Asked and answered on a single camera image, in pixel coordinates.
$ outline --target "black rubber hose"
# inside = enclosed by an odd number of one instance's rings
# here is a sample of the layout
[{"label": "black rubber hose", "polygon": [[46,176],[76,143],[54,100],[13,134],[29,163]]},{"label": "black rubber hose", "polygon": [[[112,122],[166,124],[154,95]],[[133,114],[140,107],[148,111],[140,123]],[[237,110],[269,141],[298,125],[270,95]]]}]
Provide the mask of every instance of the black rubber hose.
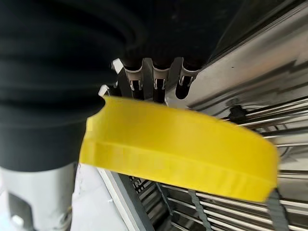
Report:
[{"label": "black rubber hose", "polygon": [[146,34],[125,6],[94,2],[0,2],[1,167],[78,161],[86,120],[104,106],[98,91],[117,79],[109,64]]}]

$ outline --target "metal rack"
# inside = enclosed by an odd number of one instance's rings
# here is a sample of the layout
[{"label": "metal rack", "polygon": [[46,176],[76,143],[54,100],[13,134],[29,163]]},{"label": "metal rack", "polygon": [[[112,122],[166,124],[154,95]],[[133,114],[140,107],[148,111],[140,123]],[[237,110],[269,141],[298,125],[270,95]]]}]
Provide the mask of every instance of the metal rack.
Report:
[{"label": "metal rack", "polygon": [[[297,127],[297,122],[308,120],[308,97],[302,97],[289,102],[264,107],[248,112],[246,120],[237,123],[239,126],[254,129],[277,125],[292,124],[292,128],[285,126],[284,130],[260,132],[265,138],[274,143],[278,148],[298,147],[308,145],[308,127]],[[308,171],[281,170],[279,179],[307,180]],[[171,225],[182,231],[206,230],[200,211],[191,203],[188,196],[189,190],[170,185],[162,185],[168,189],[167,203],[172,208]],[[233,200],[207,193],[196,192],[202,212],[206,214],[211,229],[215,231],[273,231],[283,230],[275,227],[274,217],[271,216],[269,203],[260,204],[247,201]],[[308,202],[291,199],[277,199],[277,204],[286,213],[280,217],[280,222],[285,221],[286,230],[308,231]],[[185,223],[192,221],[194,228],[188,228]]]}]

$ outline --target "yellow plastic band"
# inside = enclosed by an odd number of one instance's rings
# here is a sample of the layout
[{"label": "yellow plastic band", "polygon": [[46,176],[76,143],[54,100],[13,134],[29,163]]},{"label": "yellow plastic band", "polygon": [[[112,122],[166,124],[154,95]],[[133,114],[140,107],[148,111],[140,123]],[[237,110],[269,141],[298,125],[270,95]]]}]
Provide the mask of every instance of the yellow plastic band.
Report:
[{"label": "yellow plastic band", "polygon": [[249,201],[277,186],[277,150],[256,133],[193,111],[105,100],[88,119],[82,163]]}]

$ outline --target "metal rod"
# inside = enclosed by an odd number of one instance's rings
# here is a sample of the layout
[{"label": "metal rod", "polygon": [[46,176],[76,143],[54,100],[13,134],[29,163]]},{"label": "metal rod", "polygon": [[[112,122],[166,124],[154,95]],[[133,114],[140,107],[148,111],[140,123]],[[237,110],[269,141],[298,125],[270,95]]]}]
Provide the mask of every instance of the metal rod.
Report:
[{"label": "metal rod", "polygon": [[178,228],[179,230],[182,230],[182,231],[190,231],[189,229],[187,229],[187,228],[185,228],[185,227],[183,227],[183,226],[181,226],[181,225],[179,225],[179,224],[177,224],[173,221],[171,222],[171,225]]},{"label": "metal rod", "polygon": [[[230,209],[230,208],[226,208],[226,207],[223,207],[223,206],[220,206],[220,205],[214,205],[214,204],[211,204],[211,203],[208,203],[208,202],[203,202],[203,201],[201,201],[200,204],[207,206],[207,207],[210,207],[210,208],[219,209],[219,210],[224,211],[224,212],[232,213],[234,215],[238,215],[238,216],[241,216],[241,217],[244,217],[244,218],[249,218],[251,220],[263,222],[263,223],[266,223],[266,224],[269,224],[269,225],[273,224],[272,220],[270,220],[270,219],[263,218],[263,217],[256,216],[256,215],[252,215],[252,214],[249,214],[249,213],[240,212],[240,211],[237,211],[235,209]],[[293,230],[293,231],[308,231],[308,229],[300,228],[300,227],[293,226],[293,225],[289,225],[289,229]]]},{"label": "metal rod", "polygon": [[143,190],[138,194],[139,198],[142,197],[149,189],[155,185],[154,182],[151,182],[148,186],[144,187]]},{"label": "metal rod", "polygon": [[277,125],[279,123],[290,123],[295,121],[301,121],[301,120],[307,120],[308,116],[308,109],[296,109],[291,110],[287,112],[280,112],[274,115],[269,115],[261,118],[256,118],[252,120],[247,120],[244,123],[238,124],[241,127],[245,128],[260,128],[263,126],[271,126],[271,125]]},{"label": "metal rod", "polygon": [[284,103],[279,103],[279,104],[275,104],[272,106],[267,106],[267,107],[253,110],[246,114],[246,118],[255,119],[255,118],[260,118],[262,116],[269,116],[269,115],[272,115],[273,113],[285,112],[290,109],[303,108],[308,105],[307,103],[308,103],[308,97],[305,96],[305,97],[287,101]]},{"label": "metal rod", "polygon": [[[183,218],[186,218],[186,219],[188,219],[188,220],[194,221],[194,222],[196,222],[196,223],[198,223],[198,224],[201,224],[201,225],[203,224],[201,220],[199,220],[199,219],[197,219],[197,218],[194,218],[194,217],[192,217],[192,216],[190,216],[190,215],[187,215],[187,214],[182,213],[182,212],[177,211],[177,210],[174,210],[173,212],[176,213],[176,214],[179,214],[179,215],[180,215],[181,217],[183,217]],[[212,228],[212,230],[215,230],[215,231],[224,231],[223,229],[218,228],[218,227],[215,227],[215,226],[213,226],[213,225],[211,225],[211,228]]]},{"label": "metal rod", "polygon": [[147,208],[146,208],[146,213],[150,213],[159,203],[161,203],[163,200],[161,197],[156,198],[155,201],[153,201]]},{"label": "metal rod", "polygon": [[303,146],[307,145],[308,141],[308,127],[291,128],[286,130],[262,132],[261,135],[274,143],[277,146]]},{"label": "metal rod", "polygon": [[[194,218],[194,217],[192,217],[192,216],[189,216],[189,215],[187,215],[187,214],[185,214],[185,213],[182,213],[182,212],[177,211],[177,210],[174,210],[173,212],[179,214],[180,216],[182,216],[182,217],[184,217],[184,218],[186,218],[186,219],[190,219],[190,220],[192,220],[192,221],[195,221],[196,223],[199,223],[199,224],[201,223],[201,224],[202,224],[202,221],[201,221],[201,220],[196,219],[196,218]],[[214,224],[221,225],[221,226],[223,226],[223,227],[225,227],[225,228],[228,228],[228,229],[231,229],[231,230],[234,230],[234,231],[245,231],[245,230],[243,230],[243,229],[240,229],[240,228],[235,227],[235,226],[233,226],[233,225],[229,225],[229,224],[227,224],[227,223],[225,223],[225,222],[216,220],[216,219],[214,219],[214,218],[209,218],[209,221],[212,222],[212,223],[214,223]]]},{"label": "metal rod", "polygon": [[[168,198],[168,200],[170,200],[172,202],[175,202],[175,203],[178,203],[180,205],[184,205],[186,207],[190,207],[190,208],[194,208],[195,209],[195,206],[193,206],[193,205],[191,205],[189,203],[186,203],[184,201],[180,201],[180,200],[177,200],[177,199],[174,199],[174,198],[170,198],[170,197]],[[242,221],[242,220],[231,218],[231,217],[228,217],[226,215],[219,214],[217,212],[212,212],[212,211],[209,211],[209,210],[206,210],[206,209],[204,209],[203,211],[206,214],[208,214],[208,215],[211,215],[211,216],[214,216],[214,217],[217,217],[217,218],[220,218],[220,219],[224,219],[224,220],[227,220],[227,221],[230,221],[230,222],[233,222],[233,223],[236,223],[236,224],[239,224],[239,225],[242,225],[242,226],[254,229],[254,230],[258,230],[258,231],[273,231],[272,229],[264,228],[264,227],[259,226],[259,225],[255,225],[255,224],[251,224],[251,223],[248,223],[248,222],[245,222],[245,221]]]},{"label": "metal rod", "polygon": [[[164,187],[164,188],[175,190],[175,191],[188,193],[187,189],[178,188],[178,187],[175,187],[175,186],[170,186],[170,185],[165,185],[165,184],[162,184],[161,186]],[[252,209],[252,210],[255,210],[255,211],[259,211],[259,212],[265,212],[265,213],[268,212],[268,209],[266,207],[263,207],[262,204],[250,204],[248,202],[231,200],[231,199],[213,196],[213,195],[209,195],[209,194],[201,193],[201,192],[197,192],[196,195],[200,196],[202,198],[215,200],[215,201],[222,202],[222,203],[229,204],[229,205],[235,205],[235,206],[239,206],[239,207],[243,207],[243,208],[248,208],[248,209]],[[280,200],[280,202],[283,205],[298,206],[298,207],[301,207],[301,208],[306,208],[308,206],[308,204],[306,204],[306,203],[296,202],[296,201],[291,201],[291,200]],[[298,210],[298,209],[288,208],[288,207],[286,208],[286,210],[290,213],[308,216],[308,211],[303,211],[303,210]]]},{"label": "metal rod", "polygon": [[281,170],[278,174],[279,178],[285,179],[308,179],[308,171]]}]

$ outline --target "reflective metal surface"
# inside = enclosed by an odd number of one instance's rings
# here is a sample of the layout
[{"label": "reflective metal surface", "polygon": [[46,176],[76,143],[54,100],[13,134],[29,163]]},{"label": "reflective metal surface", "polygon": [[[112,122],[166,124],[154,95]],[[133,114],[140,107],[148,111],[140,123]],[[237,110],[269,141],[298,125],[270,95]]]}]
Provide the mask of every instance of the reflective metal surface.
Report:
[{"label": "reflective metal surface", "polygon": [[[183,193],[184,192],[188,193],[186,189],[182,189],[182,188],[178,188],[174,186],[163,185],[163,187],[171,189],[171,190],[183,192]],[[272,220],[266,217],[266,214],[268,213],[268,209],[265,207],[264,204],[236,201],[236,200],[227,199],[227,198],[218,197],[218,196],[209,195],[209,194],[200,193],[200,192],[198,192],[197,195],[200,198],[203,198],[206,200],[206,201],[201,201],[200,204],[204,207],[204,212],[210,216],[208,218],[209,222],[212,222],[212,223],[216,222],[216,220],[212,219],[212,217],[221,219],[225,222],[222,225],[223,227],[228,228],[227,230],[231,229],[235,231],[242,230],[240,227],[244,227],[243,230],[247,230],[247,229],[252,229],[252,230],[257,230],[257,231],[274,230],[274,228],[272,227],[273,225]],[[191,203],[185,202],[183,200],[175,199],[172,197],[168,197],[168,200],[171,203],[176,203],[177,205],[180,205],[180,207],[176,208],[173,211],[173,213],[179,214],[180,216],[184,218],[187,218],[196,223],[202,224],[202,221],[199,218],[190,216],[186,214],[185,212],[179,211],[179,210],[185,210],[183,209],[183,206],[189,209],[196,209],[194,205],[192,205]],[[292,201],[292,200],[285,200],[285,199],[282,199],[281,203],[286,206],[292,206],[292,207],[298,208],[296,210],[292,208],[289,209],[289,207],[287,207],[286,209],[290,213],[306,215],[306,216],[308,215],[308,203]],[[308,225],[307,222],[303,221],[302,224],[300,225],[293,225],[293,224],[289,225],[289,229],[292,231],[308,231],[307,225]]]}]

